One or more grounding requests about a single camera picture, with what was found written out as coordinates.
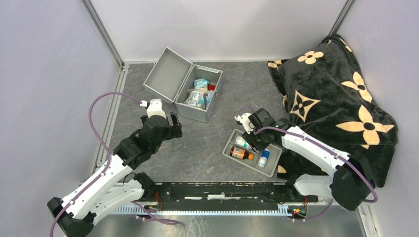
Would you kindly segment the black handled scissors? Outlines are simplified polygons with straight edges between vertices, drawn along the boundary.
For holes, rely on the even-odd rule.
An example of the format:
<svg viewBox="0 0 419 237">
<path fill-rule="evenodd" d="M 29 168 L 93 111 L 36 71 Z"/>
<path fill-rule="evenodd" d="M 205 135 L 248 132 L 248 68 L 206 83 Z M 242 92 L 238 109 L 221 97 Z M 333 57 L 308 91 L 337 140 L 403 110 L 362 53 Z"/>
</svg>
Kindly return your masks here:
<svg viewBox="0 0 419 237">
<path fill-rule="evenodd" d="M 204 101 L 204 103 L 203 103 L 203 109 L 204 110 L 206 110 L 207 109 L 207 106 L 208 106 L 208 103 L 209 103 L 209 101 L 208 101 L 208 93 L 204 93 L 203 94 L 203 101 Z"/>
</svg>

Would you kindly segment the black floral blanket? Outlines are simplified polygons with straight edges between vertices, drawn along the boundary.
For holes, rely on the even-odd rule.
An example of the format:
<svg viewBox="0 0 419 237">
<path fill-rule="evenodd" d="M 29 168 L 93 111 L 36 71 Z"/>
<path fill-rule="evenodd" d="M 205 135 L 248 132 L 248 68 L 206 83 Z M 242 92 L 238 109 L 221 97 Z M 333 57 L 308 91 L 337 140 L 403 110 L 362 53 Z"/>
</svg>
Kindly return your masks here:
<svg viewBox="0 0 419 237">
<path fill-rule="evenodd" d="M 384 187 L 398 126 L 372 98 L 344 38 L 327 36 L 316 48 L 267 66 L 290 121 L 329 146 L 363 154 L 376 186 Z"/>
</svg>

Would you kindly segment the grey metal case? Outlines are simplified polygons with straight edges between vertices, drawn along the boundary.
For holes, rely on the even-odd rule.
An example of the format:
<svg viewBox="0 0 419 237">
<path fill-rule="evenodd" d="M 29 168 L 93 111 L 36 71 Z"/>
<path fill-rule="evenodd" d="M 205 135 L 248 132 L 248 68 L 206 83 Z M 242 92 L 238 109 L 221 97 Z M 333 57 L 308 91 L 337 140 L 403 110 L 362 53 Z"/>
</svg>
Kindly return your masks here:
<svg viewBox="0 0 419 237">
<path fill-rule="evenodd" d="M 222 89 L 222 75 L 223 71 L 194 64 L 167 47 L 154 64 L 143 88 L 161 100 L 175 104 L 179 115 L 208 123 Z M 215 86 L 214 95 L 205 109 L 184 103 L 196 79 L 206 79 Z"/>
</svg>

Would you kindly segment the white green-label bottle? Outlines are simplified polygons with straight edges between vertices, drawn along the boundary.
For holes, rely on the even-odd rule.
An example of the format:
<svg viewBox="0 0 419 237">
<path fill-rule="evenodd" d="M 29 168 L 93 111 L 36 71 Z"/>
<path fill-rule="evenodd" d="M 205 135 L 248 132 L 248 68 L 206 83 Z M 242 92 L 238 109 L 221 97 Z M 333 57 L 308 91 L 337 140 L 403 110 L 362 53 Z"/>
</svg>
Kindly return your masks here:
<svg viewBox="0 0 419 237">
<path fill-rule="evenodd" d="M 249 149 L 249 150 L 252 150 L 252 147 L 251 147 L 251 145 L 242 137 L 242 136 L 240 136 L 240 135 L 238 135 L 237 137 L 236 137 L 236 139 L 235 139 L 235 141 L 234 141 L 234 143 L 236 144 L 236 145 L 239 145 L 239 146 L 241 146 L 241 147 L 243 147 L 243 148 L 246 148 L 246 149 Z"/>
</svg>

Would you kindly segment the blue white small box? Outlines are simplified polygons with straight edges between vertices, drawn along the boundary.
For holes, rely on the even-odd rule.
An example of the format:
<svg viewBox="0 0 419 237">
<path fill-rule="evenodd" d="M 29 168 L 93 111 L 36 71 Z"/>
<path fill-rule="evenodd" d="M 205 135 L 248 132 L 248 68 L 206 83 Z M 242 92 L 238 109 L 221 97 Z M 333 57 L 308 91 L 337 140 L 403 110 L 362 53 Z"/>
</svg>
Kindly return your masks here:
<svg viewBox="0 0 419 237">
<path fill-rule="evenodd" d="M 260 154 L 260 158 L 258 160 L 257 165 L 261 168 L 264 168 L 269 159 L 269 156 L 270 156 L 270 151 L 268 149 L 264 149 Z"/>
</svg>

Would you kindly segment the blue cotton ball bag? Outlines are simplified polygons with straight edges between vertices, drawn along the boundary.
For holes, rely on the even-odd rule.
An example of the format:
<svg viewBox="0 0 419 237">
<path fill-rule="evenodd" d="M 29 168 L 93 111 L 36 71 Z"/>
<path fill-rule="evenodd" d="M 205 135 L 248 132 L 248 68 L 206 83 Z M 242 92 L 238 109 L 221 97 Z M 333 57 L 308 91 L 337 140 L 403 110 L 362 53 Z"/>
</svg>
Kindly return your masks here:
<svg viewBox="0 0 419 237">
<path fill-rule="evenodd" d="M 196 79 L 194 80 L 194 90 L 199 90 L 203 93 L 207 93 L 208 92 L 208 83 L 209 81 L 205 78 L 201 78 L 201 79 Z"/>
</svg>

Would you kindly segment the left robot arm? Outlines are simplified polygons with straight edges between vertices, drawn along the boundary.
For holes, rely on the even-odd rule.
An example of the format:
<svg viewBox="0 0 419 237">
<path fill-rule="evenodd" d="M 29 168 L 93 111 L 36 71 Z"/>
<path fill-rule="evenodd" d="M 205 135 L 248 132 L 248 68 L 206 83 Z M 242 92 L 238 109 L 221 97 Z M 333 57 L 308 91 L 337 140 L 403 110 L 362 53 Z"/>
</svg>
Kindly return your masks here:
<svg viewBox="0 0 419 237">
<path fill-rule="evenodd" d="M 112 192 L 118 181 L 137 169 L 155 154 L 162 142 L 182 137 L 182 124 L 177 113 L 169 117 L 142 116 L 143 126 L 123 139 L 114 149 L 110 160 L 81 186 L 63 198 L 53 197 L 47 207 L 54 217 L 50 227 L 53 236 L 59 226 L 68 237 L 85 237 L 104 217 L 125 204 L 142 199 L 150 201 L 155 187 L 134 178 Z"/>
</svg>

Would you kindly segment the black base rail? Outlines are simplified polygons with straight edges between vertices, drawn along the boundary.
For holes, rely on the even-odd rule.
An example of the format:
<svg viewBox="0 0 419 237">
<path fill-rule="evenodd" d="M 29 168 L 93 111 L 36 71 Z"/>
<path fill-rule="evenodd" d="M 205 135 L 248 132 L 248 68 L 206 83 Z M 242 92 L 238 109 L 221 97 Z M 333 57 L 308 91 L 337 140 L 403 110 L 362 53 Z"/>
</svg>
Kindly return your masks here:
<svg viewBox="0 0 419 237">
<path fill-rule="evenodd" d="M 318 200 L 284 182 L 163 182 L 149 187 L 140 198 L 158 202 L 162 211 L 262 211 Z"/>
</svg>

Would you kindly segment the red first aid pouch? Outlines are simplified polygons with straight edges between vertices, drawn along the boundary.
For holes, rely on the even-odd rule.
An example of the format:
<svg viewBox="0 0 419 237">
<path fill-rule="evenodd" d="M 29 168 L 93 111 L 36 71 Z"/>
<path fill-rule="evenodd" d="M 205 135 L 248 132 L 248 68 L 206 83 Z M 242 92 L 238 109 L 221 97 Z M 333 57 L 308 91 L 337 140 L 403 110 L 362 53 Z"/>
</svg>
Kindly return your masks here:
<svg viewBox="0 0 419 237">
<path fill-rule="evenodd" d="M 209 83 L 208 84 L 208 91 L 216 91 L 216 84 Z"/>
</svg>

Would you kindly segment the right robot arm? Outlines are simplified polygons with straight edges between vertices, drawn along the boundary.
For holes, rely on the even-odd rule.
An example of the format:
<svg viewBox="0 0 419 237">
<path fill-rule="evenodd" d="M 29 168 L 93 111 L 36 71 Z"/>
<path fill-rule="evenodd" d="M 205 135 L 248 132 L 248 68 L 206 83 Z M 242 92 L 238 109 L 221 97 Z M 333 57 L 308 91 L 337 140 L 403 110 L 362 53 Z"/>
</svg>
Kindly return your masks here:
<svg viewBox="0 0 419 237">
<path fill-rule="evenodd" d="M 378 201 L 376 179 L 362 153 L 350 154 L 329 146 L 286 118 L 274 119 L 263 108 L 237 114 L 234 119 L 245 129 L 243 138 L 257 151 L 278 145 L 323 170 L 324 175 L 304 173 L 292 178 L 285 188 L 289 200 L 299 201 L 309 195 L 328 197 L 351 211 L 363 202 Z"/>
</svg>

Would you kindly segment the grey divider tray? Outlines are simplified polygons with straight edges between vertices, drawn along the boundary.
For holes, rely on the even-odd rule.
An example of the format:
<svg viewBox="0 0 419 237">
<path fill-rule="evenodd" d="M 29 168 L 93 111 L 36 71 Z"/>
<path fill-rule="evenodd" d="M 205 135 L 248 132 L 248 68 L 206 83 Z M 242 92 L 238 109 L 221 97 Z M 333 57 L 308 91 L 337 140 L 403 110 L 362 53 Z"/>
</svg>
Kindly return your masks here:
<svg viewBox="0 0 419 237">
<path fill-rule="evenodd" d="M 227 140 L 227 143 L 226 143 L 225 147 L 222 150 L 222 154 L 224 156 L 236 161 L 237 163 L 240 163 L 240 164 L 242 164 L 242 165 L 244 165 L 244 166 L 246 166 L 250 169 L 253 169 L 253 170 L 255 170 L 255 171 L 257 171 L 257 172 L 259 172 L 259 173 L 261 173 L 261 174 L 263 174 L 267 177 L 272 177 L 272 176 L 276 175 L 277 166 L 278 166 L 277 164 L 278 164 L 279 158 L 282 154 L 282 149 L 280 147 L 276 146 L 276 145 L 272 145 L 272 144 L 269 145 L 267 147 L 267 149 L 270 151 L 269 159 L 268 159 L 265 167 L 261 168 L 257 165 L 258 160 L 260 158 L 260 154 L 261 154 L 260 151 L 257 151 L 257 150 L 254 150 L 254 149 L 249 150 L 249 149 L 243 148 L 239 145 L 236 145 L 234 143 L 236 137 L 238 135 L 242 136 L 243 133 L 244 133 L 243 131 L 240 131 L 238 129 L 234 129 L 233 132 L 231 133 L 229 139 Z M 253 154 L 253 160 L 238 159 L 238 158 L 231 157 L 230 156 L 230 150 L 233 146 L 238 147 L 238 148 L 243 148 L 243 149 L 247 150 L 248 152 L 252 153 Z"/>
</svg>

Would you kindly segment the brown glass bottle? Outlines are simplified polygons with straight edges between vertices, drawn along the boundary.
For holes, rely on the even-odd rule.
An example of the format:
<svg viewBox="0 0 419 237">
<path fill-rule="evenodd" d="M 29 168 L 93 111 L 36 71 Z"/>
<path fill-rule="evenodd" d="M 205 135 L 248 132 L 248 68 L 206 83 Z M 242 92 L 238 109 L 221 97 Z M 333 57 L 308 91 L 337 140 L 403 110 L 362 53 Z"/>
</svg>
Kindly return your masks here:
<svg viewBox="0 0 419 237">
<path fill-rule="evenodd" d="M 233 146 L 230 150 L 230 156 L 238 159 L 253 160 L 253 154 L 243 148 Z"/>
</svg>

